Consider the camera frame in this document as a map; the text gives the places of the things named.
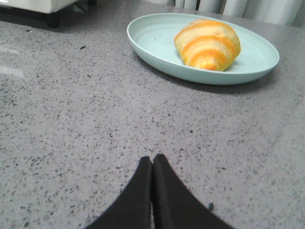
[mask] quartz countertop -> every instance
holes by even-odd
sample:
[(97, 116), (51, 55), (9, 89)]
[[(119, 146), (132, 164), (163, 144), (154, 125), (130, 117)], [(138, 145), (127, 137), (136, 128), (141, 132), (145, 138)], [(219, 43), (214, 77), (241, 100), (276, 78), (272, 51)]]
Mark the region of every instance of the quartz countertop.
[[(192, 13), (250, 29), (280, 53), (259, 80), (176, 79), (132, 50), (130, 21)], [(82, 229), (132, 177), (167, 156), (235, 228), (305, 227), (305, 30), (139, 0), (41, 15), (0, 10), (0, 228)]]

